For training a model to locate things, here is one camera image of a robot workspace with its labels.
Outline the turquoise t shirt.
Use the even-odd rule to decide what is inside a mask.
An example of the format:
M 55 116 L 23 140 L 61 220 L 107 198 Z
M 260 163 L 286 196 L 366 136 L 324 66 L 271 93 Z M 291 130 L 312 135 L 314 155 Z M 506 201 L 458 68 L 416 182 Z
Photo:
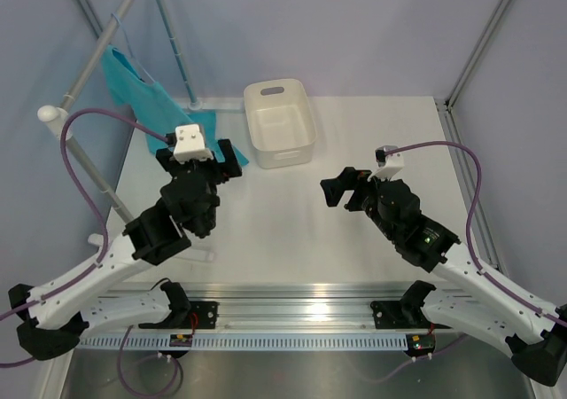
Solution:
M 224 160 L 216 135 L 216 113 L 185 113 L 160 83 L 144 81 L 128 57 L 114 46 L 106 47 L 100 64 L 114 104 L 130 106 L 139 124 L 165 136 L 178 126 L 197 123 L 204 128 L 206 146 L 217 160 Z

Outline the light blue wire hanger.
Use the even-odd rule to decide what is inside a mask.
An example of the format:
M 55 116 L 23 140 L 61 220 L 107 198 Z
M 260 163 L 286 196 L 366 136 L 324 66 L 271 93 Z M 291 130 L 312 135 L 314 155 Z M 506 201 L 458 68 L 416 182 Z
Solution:
M 130 58 L 138 65 L 138 67 L 143 71 L 143 73 L 145 74 L 145 76 L 150 80 L 150 82 L 152 84 L 154 84 L 156 81 L 153 78 L 153 76 L 147 71 L 147 69 L 144 67 L 144 65 L 140 62 L 140 60 L 138 59 L 138 57 L 136 56 L 135 52 L 134 52 L 134 48 L 132 46 L 132 43 L 129 39 L 129 35 L 128 35 L 128 31 L 127 29 L 124 27 L 121 18 L 117 15 L 116 12 L 111 12 L 111 16 L 116 20 L 117 24 L 118 24 L 118 28 L 121 30 L 123 36 L 124 36 L 124 40 L 126 42 L 127 45 L 127 49 L 128 49 L 128 54 L 130 56 Z

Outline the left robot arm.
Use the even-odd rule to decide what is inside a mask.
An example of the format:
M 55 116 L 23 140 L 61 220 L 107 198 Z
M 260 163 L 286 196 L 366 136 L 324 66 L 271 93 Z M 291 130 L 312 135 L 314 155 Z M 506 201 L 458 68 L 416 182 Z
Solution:
M 222 160 L 211 156 L 180 162 L 167 148 L 158 150 L 156 158 L 172 179 L 160 188 L 152 207 L 66 274 L 41 286 L 17 284 L 10 289 L 12 310 L 21 320 L 19 344 L 31 358 L 62 356 L 97 332 L 131 325 L 174 329 L 189 321 L 190 299 L 177 282 L 166 281 L 130 298 L 102 295 L 190 248 L 190 234 L 203 239 L 215 228 L 218 185 L 243 174 L 232 143 L 220 139 L 217 144 Z

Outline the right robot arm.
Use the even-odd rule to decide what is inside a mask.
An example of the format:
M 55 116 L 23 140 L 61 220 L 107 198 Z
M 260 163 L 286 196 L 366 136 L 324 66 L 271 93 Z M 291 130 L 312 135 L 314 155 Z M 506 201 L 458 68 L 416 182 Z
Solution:
M 566 365 L 566 308 L 543 301 L 498 270 L 474 263 L 466 244 L 424 215 L 419 198 L 401 180 L 377 179 L 346 167 L 320 182 L 328 207 L 345 192 L 349 212 L 364 213 L 402 259 L 461 288 L 471 301 L 417 280 L 399 300 L 409 325 L 443 325 L 500 350 L 529 379 L 552 387 Z

